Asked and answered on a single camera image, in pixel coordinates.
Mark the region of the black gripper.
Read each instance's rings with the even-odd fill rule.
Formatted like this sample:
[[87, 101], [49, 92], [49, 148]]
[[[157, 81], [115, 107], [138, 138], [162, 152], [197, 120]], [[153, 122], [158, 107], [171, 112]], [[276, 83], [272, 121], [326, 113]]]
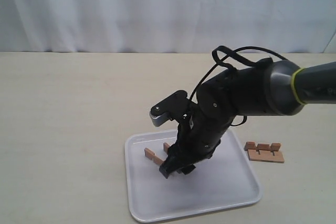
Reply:
[[209, 158], [235, 117], [228, 114], [210, 118], [200, 109], [193, 110], [179, 123], [176, 142], [169, 148], [168, 157], [160, 165], [159, 172], [166, 179], [174, 172], [184, 175], [191, 173], [196, 167], [183, 167], [183, 164], [194, 164]]

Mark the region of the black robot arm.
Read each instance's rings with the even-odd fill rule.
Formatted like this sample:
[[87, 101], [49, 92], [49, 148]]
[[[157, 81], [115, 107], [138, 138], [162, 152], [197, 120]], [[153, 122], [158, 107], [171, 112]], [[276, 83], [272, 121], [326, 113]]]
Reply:
[[204, 82], [196, 102], [178, 90], [151, 108], [155, 126], [178, 123], [177, 139], [159, 170], [189, 174], [212, 157], [237, 116], [288, 116], [306, 104], [335, 103], [335, 63], [300, 68], [295, 63], [262, 59], [246, 69], [228, 69]]

